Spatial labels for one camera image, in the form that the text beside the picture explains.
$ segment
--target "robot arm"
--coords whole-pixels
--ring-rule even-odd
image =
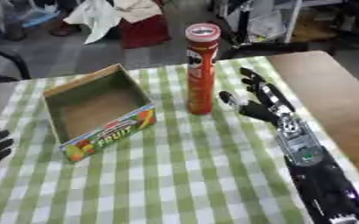
[[[229,92],[220,97],[241,115],[271,123],[285,155],[285,163],[299,196],[316,224],[359,223],[359,195],[340,166],[320,145],[295,107],[273,84],[257,73],[241,68],[243,83],[258,102],[237,103]]]

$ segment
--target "cardboard box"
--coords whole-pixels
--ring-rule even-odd
[[[156,122],[151,100],[121,65],[48,89],[43,96],[60,150],[74,162]]]

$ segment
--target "wooden table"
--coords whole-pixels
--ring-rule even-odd
[[[359,81],[324,52],[268,57],[359,169]],[[0,84],[0,112],[15,84]]]

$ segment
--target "pringles can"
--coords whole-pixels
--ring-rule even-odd
[[[193,24],[187,35],[187,107],[195,115],[211,112],[215,62],[221,30],[214,24]]]

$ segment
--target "green checkered tablecloth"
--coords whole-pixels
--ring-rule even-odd
[[[359,191],[359,173],[266,58],[216,66],[216,94],[251,97],[240,66],[273,81]],[[274,130],[215,99],[210,115],[186,109],[186,66],[130,71],[158,122],[103,153],[70,164],[47,120],[45,88],[74,77],[21,81],[0,115],[15,149],[0,164],[0,223],[309,223]]]

